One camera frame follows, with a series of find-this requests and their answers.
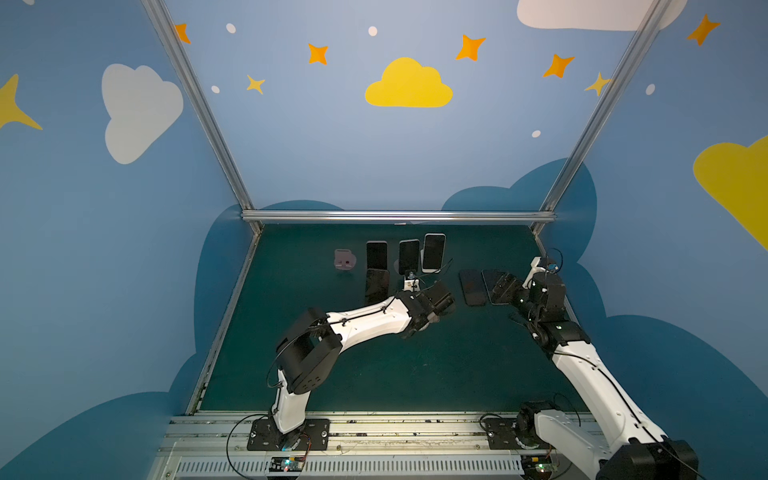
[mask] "green tabletop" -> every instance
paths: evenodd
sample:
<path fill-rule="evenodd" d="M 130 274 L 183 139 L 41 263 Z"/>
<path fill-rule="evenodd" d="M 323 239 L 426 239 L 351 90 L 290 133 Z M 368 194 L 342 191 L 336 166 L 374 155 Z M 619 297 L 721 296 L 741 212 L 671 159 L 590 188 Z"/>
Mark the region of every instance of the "green tabletop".
<path fill-rule="evenodd" d="M 508 318 L 510 306 L 464 302 L 460 270 L 528 273 L 538 248 L 527 227 L 330 224 L 266 226 L 202 409 L 268 409 L 275 390 L 264 377 L 280 334 L 308 306 L 326 312 L 363 306 L 368 240 L 389 242 L 390 293 L 402 288 L 392 267 L 398 242 L 423 242 L 431 232 L 446 235 L 445 260 L 453 263 L 440 279 L 455 297 L 455 312 L 409 339 L 380 336 L 344 352 L 307 409 L 515 411 L 521 402 L 551 400 L 559 392 L 585 410 L 564 375 Z M 335 249 L 351 250 L 356 266 L 336 270 Z M 275 372 L 270 379 L 275 382 Z"/>

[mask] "robotic arm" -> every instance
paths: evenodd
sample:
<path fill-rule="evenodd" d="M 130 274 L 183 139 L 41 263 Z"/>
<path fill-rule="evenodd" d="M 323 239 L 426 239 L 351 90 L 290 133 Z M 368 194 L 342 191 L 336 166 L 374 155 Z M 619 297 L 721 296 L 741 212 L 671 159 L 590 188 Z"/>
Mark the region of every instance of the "robotic arm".
<path fill-rule="evenodd" d="M 441 282 L 427 290 L 404 290 L 375 305 L 350 312 L 308 309 L 278 342 L 279 388 L 272 407 L 278 445 L 298 441 L 310 392 L 328 378 L 344 350 L 377 336 L 404 337 L 424 330 L 449 311 L 453 296 Z"/>
<path fill-rule="evenodd" d="M 565 286 L 556 265 L 535 257 L 525 282 L 506 281 L 533 340 L 584 400 L 605 440 L 574 425 L 548 402 L 526 402 L 515 432 L 524 448 L 547 442 L 592 479 L 695 480 L 698 458 L 685 441 L 673 441 L 621 388 L 575 323 L 566 319 Z"/>

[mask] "metal grille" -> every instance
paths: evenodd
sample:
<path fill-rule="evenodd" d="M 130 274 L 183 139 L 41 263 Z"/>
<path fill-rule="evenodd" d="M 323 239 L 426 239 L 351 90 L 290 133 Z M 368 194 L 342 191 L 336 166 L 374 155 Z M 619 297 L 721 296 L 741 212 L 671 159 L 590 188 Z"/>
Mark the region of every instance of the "metal grille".
<path fill-rule="evenodd" d="M 233 464 L 245 475 L 265 478 L 266 461 L 236 461 Z M 521 475 L 520 457 L 517 455 L 359 455 L 354 458 L 310 458 L 302 477 L 332 478 L 366 476 L 496 476 Z M 283 476 L 282 472 L 270 476 Z M 224 480 L 239 478 L 226 458 L 183 458 L 176 479 Z"/>

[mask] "yellow cloud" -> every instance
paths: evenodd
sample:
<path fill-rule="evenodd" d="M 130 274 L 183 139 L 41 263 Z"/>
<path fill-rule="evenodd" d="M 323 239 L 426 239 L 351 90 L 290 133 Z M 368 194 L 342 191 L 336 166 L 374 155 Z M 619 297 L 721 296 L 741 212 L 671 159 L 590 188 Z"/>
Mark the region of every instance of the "yellow cloud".
<path fill-rule="evenodd" d="M 377 107 L 442 107 L 453 90 L 440 80 L 440 72 L 422 67 L 413 58 L 398 58 L 387 66 L 382 80 L 369 85 L 366 100 Z"/>
<path fill-rule="evenodd" d="M 768 137 L 743 147 L 717 144 L 694 162 L 704 190 L 768 249 Z"/>

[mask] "star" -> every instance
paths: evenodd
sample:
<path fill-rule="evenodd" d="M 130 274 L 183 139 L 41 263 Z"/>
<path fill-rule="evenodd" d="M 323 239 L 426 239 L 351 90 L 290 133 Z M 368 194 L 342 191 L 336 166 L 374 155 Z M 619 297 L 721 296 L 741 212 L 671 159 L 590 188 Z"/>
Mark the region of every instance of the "star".
<path fill-rule="evenodd" d="M 42 130 L 43 127 L 16 106 L 16 87 L 18 87 L 18 75 L 12 76 L 3 88 L 0 88 L 0 128 L 7 123 L 17 121 L 28 127 Z"/>
<path fill-rule="evenodd" d="M 264 80 L 255 81 L 250 75 L 248 75 L 248 80 L 250 80 L 250 85 L 246 90 L 258 90 L 260 94 L 264 95 L 264 92 L 261 91 L 261 84 L 264 83 Z"/>
<path fill-rule="evenodd" d="M 594 81 L 592 85 L 589 87 L 586 87 L 584 91 L 587 90 L 594 90 L 598 93 L 598 97 L 600 96 L 600 93 L 603 91 L 603 87 L 608 84 L 608 82 L 611 81 L 610 78 L 603 78 L 602 72 L 598 72 L 598 79 Z"/>
<path fill-rule="evenodd" d="M 315 63 L 316 61 L 319 61 L 323 65 L 328 65 L 326 63 L 326 50 L 328 50 L 328 47 L 316 47 L 315 45 L 309 44 L 310 46 L 310 63 Z"/>
<path fill-rule="evenodd" d="M 555 55 L 552 58 L 552 66 L 544 73 L 545 77 L 548 77 L 549 75 L 557 75 L 560 78 L 563 78 L 563 74 L 565 73 L 565 67 L 568 66 L 569 63 L 571 63 L 571 60 L 573 60 L 575 57 L 570 58 L 560 58 L 557 55 Z"/>
<path fill-rule="evenodd" d="M 182 23 L 181 25 L 174 25 L 176 27 L 176 33 L 179 34 L 179 40 L 183 41 L 184 43 L 191 44 L 190 38 L 187 37 L 187 24 Z"/>
<path fill-rule="evenodd" d="M 474 61 L 478 60 L 478 48 L 480 48 L 480 45 L 482 45 L 482 42 L 485 41 L 484 38 L 479 38 L 478 40 L 472 40 L 470 37 L 464 36 L 464 45 L 462 46 L 462 50 L 458 53 L 456 56 L 456 60 L 461 60 L 462 58 L 471 58 Z"/>
<path fill-rule="evenodd" d="M 699 26 L 694 30 L 694 33 L 688 35 L 687 40 L 695 40 L 699 42 L 699 46 L 701 46 L 701 44 L 704 43 L 704 40 L 707 39 L 707 35 L 719 26 L 719 23 L 710 22 L 709 17 L 705 15 L 704 18 L 701 19 Z"/>

